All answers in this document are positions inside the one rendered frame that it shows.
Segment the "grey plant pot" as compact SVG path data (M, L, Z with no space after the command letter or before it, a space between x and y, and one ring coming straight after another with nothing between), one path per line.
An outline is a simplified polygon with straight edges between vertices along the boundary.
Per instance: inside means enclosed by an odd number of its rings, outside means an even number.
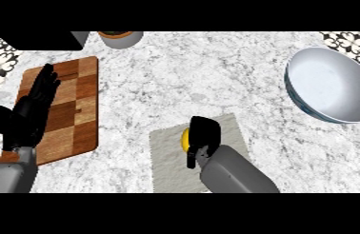
M108 32L99 32L105 44L112 49L127 49L131 47L142 39L142 31L118 31L115 34Z

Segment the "white bowl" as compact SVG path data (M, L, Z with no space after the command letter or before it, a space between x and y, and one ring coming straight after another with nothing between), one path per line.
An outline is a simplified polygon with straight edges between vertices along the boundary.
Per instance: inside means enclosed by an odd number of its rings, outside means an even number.
M285 66L285 89L294 104L317 120L360 124L360 64L339 52L301 49Z

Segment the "pale grey placemat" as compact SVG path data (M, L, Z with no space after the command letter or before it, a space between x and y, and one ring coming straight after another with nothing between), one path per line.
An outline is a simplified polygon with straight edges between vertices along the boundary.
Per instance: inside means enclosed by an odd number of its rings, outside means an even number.
M247 143L233 113L214 117L221 126L221 144L229 145L251 160ZM208 188L199 180L201 169L188 169L188 155L180 139L189 123L149 133L155 193L201 193Z

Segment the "checkered wooden cutting board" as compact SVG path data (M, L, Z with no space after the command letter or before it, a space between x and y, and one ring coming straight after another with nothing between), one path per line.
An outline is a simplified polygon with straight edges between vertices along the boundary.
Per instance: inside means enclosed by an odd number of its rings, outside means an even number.
M99 145L99 59L90 56L53 65L61 85L49 109L37 165L52 163Z

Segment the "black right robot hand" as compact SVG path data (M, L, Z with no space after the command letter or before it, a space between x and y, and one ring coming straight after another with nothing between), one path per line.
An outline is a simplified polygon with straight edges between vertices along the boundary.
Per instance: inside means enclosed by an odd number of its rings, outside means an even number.
M213 156L221 144L221 126L210 118L193 116L189 128L188 168L195 168L196 152L207 146L207 155Z

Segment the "yellow lemon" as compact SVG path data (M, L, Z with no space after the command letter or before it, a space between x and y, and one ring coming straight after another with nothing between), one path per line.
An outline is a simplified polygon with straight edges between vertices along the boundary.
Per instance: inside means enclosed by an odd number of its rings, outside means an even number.
M188 152L189 151L189 147L190 147L190 143L189 143L189 134L190 134L190 129L186 128L182 134L182 138L180 138L180 145L183 148L183 151Z

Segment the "black appliance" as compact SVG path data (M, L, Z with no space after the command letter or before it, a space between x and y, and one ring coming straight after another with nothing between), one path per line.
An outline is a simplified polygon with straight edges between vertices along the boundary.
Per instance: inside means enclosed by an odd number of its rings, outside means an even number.
M83 50L89 31L0 31L0 38L19 50Z

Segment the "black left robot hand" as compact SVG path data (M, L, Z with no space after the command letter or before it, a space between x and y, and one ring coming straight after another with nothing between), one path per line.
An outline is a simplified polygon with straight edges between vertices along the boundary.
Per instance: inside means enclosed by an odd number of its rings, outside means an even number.
M22 146L36 147L46 132L49 108L61 85L53 65L46 64L31 90L13 108L0 106L0 134L3 150L13 151Z

